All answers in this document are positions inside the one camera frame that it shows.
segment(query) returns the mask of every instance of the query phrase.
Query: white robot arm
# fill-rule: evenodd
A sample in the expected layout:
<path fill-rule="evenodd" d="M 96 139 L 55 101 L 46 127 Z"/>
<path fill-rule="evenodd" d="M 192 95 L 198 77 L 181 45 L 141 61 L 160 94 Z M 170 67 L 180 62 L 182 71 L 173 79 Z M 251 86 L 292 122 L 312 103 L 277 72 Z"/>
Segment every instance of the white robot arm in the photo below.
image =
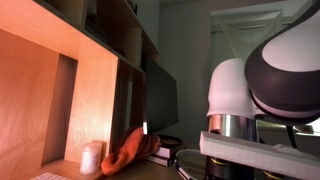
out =
<path fill-rule="evenodd" d="M 317 158 L 256 143 L 255 120 L 293 126 L 320 116 L 319 9 L 317 1 L 294 24 L 258 46 L 246 61 L 230 59 L 213 72 L 207 116 L 208 131 L 214 134 L 202 132 L 200 139 L 201 152 L 208 155 L 207 179 L 254 179 L 250 167 L 318 179 Z"/>

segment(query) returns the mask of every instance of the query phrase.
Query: wooden shelving unit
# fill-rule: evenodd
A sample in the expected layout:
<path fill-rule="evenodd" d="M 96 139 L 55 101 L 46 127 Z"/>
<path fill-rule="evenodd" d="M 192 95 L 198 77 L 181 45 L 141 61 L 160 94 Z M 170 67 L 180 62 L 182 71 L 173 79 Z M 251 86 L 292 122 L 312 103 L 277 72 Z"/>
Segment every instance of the wooden shelving unit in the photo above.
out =
<path fill-rule="evenodd" d="M 100 17 L 100 27 L 114 27 L 102 28 L 106 43 L 85 30 L 88 0 L 1 2 L 0 177 L 48 166 L 62 176 L 69 165 L 76 172 L 82 145 L 93 140 L 106 144 L 107 155 L 119 128 L 115 107 L 125 103 L 116 97 L 125 89 L 120 80 L 136 92 L 131 116 L 144 118 L 145 75 L 136 62 L 159 61 L 159 52 L 126 0 L 97 2 L 113 9 Z"/>

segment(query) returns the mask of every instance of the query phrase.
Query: orange cloth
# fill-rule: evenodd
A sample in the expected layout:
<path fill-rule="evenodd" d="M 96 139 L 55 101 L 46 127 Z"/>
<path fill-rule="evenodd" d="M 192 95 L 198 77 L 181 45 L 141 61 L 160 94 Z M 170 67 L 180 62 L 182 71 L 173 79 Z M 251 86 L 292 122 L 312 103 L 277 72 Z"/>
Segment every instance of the orange cloth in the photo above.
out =
<path fill-rule="evenodd" d="M 159 145 L 158 136 L 144 135 L 142 127 L 130 128 L 115 151 L 101 163 L 102 172 L 110 176 L 133 161 L 145 160 Z"/>

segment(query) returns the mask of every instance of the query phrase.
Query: wooden desk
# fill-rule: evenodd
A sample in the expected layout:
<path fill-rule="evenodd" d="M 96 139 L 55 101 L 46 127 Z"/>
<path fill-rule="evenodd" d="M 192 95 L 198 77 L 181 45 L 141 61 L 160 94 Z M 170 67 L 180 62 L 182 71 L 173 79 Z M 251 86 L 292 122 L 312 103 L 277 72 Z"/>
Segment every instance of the wooden desk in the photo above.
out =
<path fill-rule="evenodd" d="M 164 167 L 149 161 L 139 162 L 131 164 L 125 167 L 118 174 L 106 177 L 101 171 L 91 175 L 80 174 L 80 164 L 65 160 L 58 160 L 43 166 L 41 169 L 27 173 L 15 180 L 32 179 L 36 176 L 50 172 L 56 175 L 60 175 L 71 180 L 93 180 L 93 179 L 106 179 L 106 180 L 163 180 L 163 179 L 174 179 L 180 180 L 182 177 L 178 174 L 174 166 Z"/>

